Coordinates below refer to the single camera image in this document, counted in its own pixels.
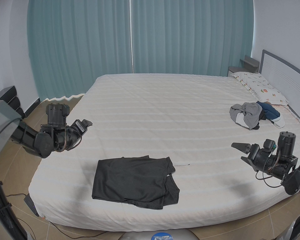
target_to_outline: fitted sheet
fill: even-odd
[[[288,197],[283,187],[255,179],[232,142],[277,141],[280,131],[300,136],[300,123],[284,107],[285,127],[260,121],[259,130],[235,124],[233,104],[254,102],[233,77],[117,74],[97,78],[67,117],[93,122],[80,145],[42,159],[29,186],[40,216],[51,222],[107,231],[200,227],[244,218]],[[299,139],[294,155],[300,156]],[[92,199],[99,159],[169,156],[180,189],[178,204],[162,210]],[[271,185],[280,180],[268,179]]]

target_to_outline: barcode label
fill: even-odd
[[[80,125],[78,121],[75,122],[75,124],[79,127],[79,129],[84,133],[84,128]]]

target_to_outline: white headboard panel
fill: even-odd
[[[300,69],[263,50],[259,72],[286,97],[289,107],[300,116]]]

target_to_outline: curtain fold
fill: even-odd
[[[29,0],[28,48],[41,100],[132,73],[129,0]]]
[[[132,0],[135,73],[227,76],[251,54],[253,0]]]

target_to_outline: pillow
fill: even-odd
[[[289,101],[260,74],[236,72],[231,74],[260,102],[286,106]]]

